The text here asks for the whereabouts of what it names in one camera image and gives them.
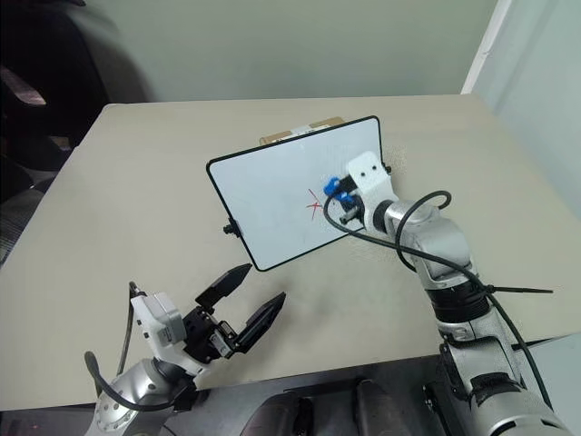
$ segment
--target whiteboard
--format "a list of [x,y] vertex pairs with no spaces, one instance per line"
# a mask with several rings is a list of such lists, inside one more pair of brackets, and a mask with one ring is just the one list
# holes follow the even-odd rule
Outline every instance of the whiteboard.
[[[266,271],[344,236],[323,216],[323,187],[367,151],[381,158],[376,116],[219,157],[206,170],[254,265]],[[330,215],[343,214],[333,201]]]

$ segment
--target red marker drawing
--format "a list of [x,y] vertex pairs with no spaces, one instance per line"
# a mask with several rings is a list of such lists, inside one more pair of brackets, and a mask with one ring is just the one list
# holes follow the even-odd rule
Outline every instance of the red marker drawing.
[[319,199],[317,198],[317,195],[315,195],[315,193],[309,189],[310,194],[312,195],[312,197],[315,199],[315,203],[313,204],[309,204],[307,207],[312,207],[312,216],[310,218],[311,221],[313,221],[315,219],[315,212],[317,212],[317,208],[319,207],[321,210],[323,209],[323,206],[320,205]]

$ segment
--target wire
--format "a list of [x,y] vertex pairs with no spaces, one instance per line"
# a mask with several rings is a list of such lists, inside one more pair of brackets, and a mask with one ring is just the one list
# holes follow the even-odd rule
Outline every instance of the wire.
[[135,288],[137,288],[137,285],[134,282],[129,282],[127,325],[125,326],[125,338],[123,339],[123,347],[119,358],[119,366],[117,367],[117,375],[123,374],[123,371],[125,371],[125,363],[127,362],[127,352],[129,351],[129,342],[131,341],[131,332],[133,329],[133,305],[131,304],[131,299],[134,297]]
[[[447,193],[447,192],[446,191],[435,191],[434,193],[432,193],[432,194],[434,194],[433,196],[436,196],[436,193],[438,193],[438,195],[445,195],[444,193]],[[422,205],[426,200],[433,198],[432,194],[428,194],[428,195],[422,197],[416,203],[414,203],[414,206],[418,203],[419,203],[419,205]],[[439,206],[439,208],[444,208],[444,207],[448,206],[448,204],[450,203],[451,194],[450,193],[447,193],[447,194],[449,195],[449,198],[448,198],[448,195],[445,195],[447,200],[443,204],[441,204]],[[335,220],[333,220],[330,217],[329,205],[330,205],[330,202],[333,198],[334,198],[333,194],[327,197],[327,200],[325,201],[325,204],[323,205],[323,215],[325,216],[325,219],[329,222],[329,224],[331,224],[336,229],[338,229],[344,233],[350,234],[351,236],[354,236],[356,238],[362,239],[363,241],[368,241],[370,243],[376,243],[377,245],[382,245],[382,246],[388,247],[392,250],[400,249],[403,253],[412,254],[414,256],[418,256],[418,257],[420,257],[422,259],[426,259],[428,261],[432,261],[435,263],[440,263],[442,265],[446,265],[447,267],[452,268],[453,270],[456,270],[459,273],[464,274],[469,281],[474,283],[477,287],[485,290],[487,292],[488,299],[490,300],[490,302],[492,302],[492,305],[494,307],[496,307],[498,313],[500,314],[502,319],[507,324],[508,329],[510,329],[510,331],[515,336],[515,339],[517,339],[518,345],[522,348],[523,353],[525,354],[525,357],[527,358],[527,362],[528,362],[528,364],[531,368],[531,371],[533,372],[533,375],[535,377],[535,380],[537,382],[538,389],[541,391],[543,401],[551,410],[553,409],[553,405],[552,405],[551,400],[549,399],[549,396],[548,396],[547,388],[545,387],[545,383],[543,382],[543,378],[541,377],[541,374],[538,371],[537,364],[535,363],[535,359],[533,358],[532,354],[530,353],[530,350],[528,349],[527,343],[523,340],[522,336],[518,332],[517,327],[512,322],[512,320],[510,319],[508,314],[505,312],[504,308],[500,305],[500,302],[498,302],[498,300],[493,295],[491,295],[491,293],[494,292],[495,290],[503,291],[503,292],[537,292],[537,293],[551,293],[552,291],[540,290],[540,289],[530,289],[530,288],[501,288],[501,287],[496,288],[492,285],[486,286],[483,282],[480,281],[480,279],[478,279],[478,277],[473,272],[467,270],[466,268],[464,268],[463,266],[461,266],[457,263],[449,261],[448,259],[444,259],[442,257],[435,256],[433,254],[424,253],[424,252],[421,252],[420,250],[415,250],[413,248],[403,246],[399,243],[398,244],[390,243],[388,241],[374,238],[372,236],[367,236],[366,234],[351,230],[350,228],[345,227],[345,226],[337,223]],[[401,221],[405,224],[404,218],[406,218],[405,215]],[[398,226],[398,230],[400,228],[403,229],[403,225],[401,225],[401,222]]]
[[538,389],[541,391],[541,396],[543,397],[543,401],[551,410],[553,410],[553,404],[551,403],[551,399],[548,396],[547,387],[545,386],[545,383],[543,382],[543,378],[541,377],[541,374],[537,368],[537,363],[535,362],[535,359],[533,359],[533,356],[530,353],[530,350],[528,349],[527,343],[523,340],[523,337],[520,335],[520,332],[518,331],[516,325],[512,322],[512,320],[510,319],[508,314],[505,312],[504,308],[502,307],[500,302],[497,300],[497,298],[494,295],[490,295],[490,294],[487,297],[492,302],[494,307],[497,308],[498,313],[500,314],[502,319],[505,320],[505,323],[507,324],[508,328],[510,329],[512,334],[517,339],[518,345],[520,346],[520,348],[522,348],[523,353],[525,354],[525,357],[527,358],[527,362],[530,366],[530,369],[533,372],[533,375],[535,376],[535,380],[537,381]]
[[422,206],[425,202],[427,202],[428,200],[431,200],[432,198],[440,197],[440,195],[445,196],[446,200],[444,201],[444,203],[442,203],[440,206],[438,206],[438,208],[441,210],[441,209],[448,207],[448,205],[450,203],[452,203],[452,194],[449,193],[448,191],[434,191],[433,193],[429,193],[428,195],[424,195],[419,200],[417,200],[415,203],[413,203],[412,206],[408,209],[408,211],[404,213],[403,217],[401,218],[401,221],[399,222],[398,230],[396,231],[396,238],[395,238],[395,244],[397,245],[396,252],[398,253],[398,257],[401,260],[401,262],[404,265],[406,265],[408,267],[408,269],[410,269],[413,272],[416,271],[416,268],[414,268],[414,266],[411,263],[409,263],[405,257],[403,257],[403,252],[401,251],[401,243],[400,242],[401,242],[401,234],[403,233],[403,227],[404,227],[404,225],[406,225],[406,222],[408,221],[409,217],[415,211],[417,211],[417,209],[420,206]]
[[112,400],[118,402],[123,407],[130,409],[132,411],[162,411],[168,407],[173,406],[173,401],[163,402],[160,404],[136,404],[134,402],[126,400],[122,397],[113,387],[105,381],[101,373],[99,372],[99,363],[97,358],[94,356],[93,352],[84,353],[84,364],[87,366],[87,370],[93,377],[93,380],[97,386],[99,386],[107,395],[111,397]]
[[[367,241],[369,243],[376,243],[377,245],[383,245],[384,247],[388,247],[391,250],[398,249],[398,246],[395,243],[391,243],[389,241],[384,241],[382,239],[374,238],[373,236],[368,236],[364,233],[356,232],[354,230],[351,230],[348,227],[345,227],[345,226],[337,223],[335,220],[333,220],[329,215],[329,205],[330,205],[330,201],[332,199],[333,199],[332,196],[327,197],[327,200],[325,201],[325,204],[323,205],[323,215],[325,216],[325,219],[329,222],[329,224],[331,224],[336,229],[341,230],[344,233],[348,233],[351,236],[354,236],[356,238],[362,239],[363,241]],[[412,254],[414,256],[421,257],[422,259],[426,259],[428,261],[432,261],[435,263],[440,263],[442,265],[446,265],[448,268],[451,268],[453,270],[458,271],[459,273],[464,274],[471,282],[473,282],[479,288],[486,289],[486,286],[484,285],[484,283],[481,282],[480,279],[478,279],[478,277],[473,272],[467,270],[463,266],[458,265],[457,263],[449,261],[448,259],[444,259],[443,257],[439,257],[439,256],[436,256],[434,254],[424,253],[424,252],[421,252],[420,250],[416,250],[414,248],[406,247],[403,245],[400,245],[399,248],[404,253]]]
[[163,425],[162,428],[164,428],[168,433],[170,433],[172,436],[178,436],[178,433],[176,433],[175,431],[173,431],[172,429],[170,429],[167,425]]

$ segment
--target wall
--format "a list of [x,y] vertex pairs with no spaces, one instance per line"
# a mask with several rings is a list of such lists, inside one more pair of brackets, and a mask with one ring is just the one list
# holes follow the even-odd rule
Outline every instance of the wall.
[[581,2],[513,1],[474,92],[581,218]]
[[86,0],[114,101],[456,94],[496,0]]

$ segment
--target table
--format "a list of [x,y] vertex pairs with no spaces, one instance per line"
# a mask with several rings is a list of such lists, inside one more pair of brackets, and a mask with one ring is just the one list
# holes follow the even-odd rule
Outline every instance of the table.
[[[130,280],[167,292],[187,313],[209,283],[249,260],[222,233],[226,212],[208,160],[265,134],[369,114],[381,121],[401,197],[453,193],[446,216],[466,233],[485,281],[557,289],[498,296],[525,339],[580,331],[581,224],[475,96],[115,104],[74,150],[0,271],[0,410],[94,401],[83,353],[93,350],[105,378],[114,376]],[[271,330],[248,355],[217,362],[201,387],[438,352],[428,297],[381,247],[342,238],[253,271],[216,314],[239,329],[280,291],[287,301]],[[150,355],[133,329],[128,364]]]

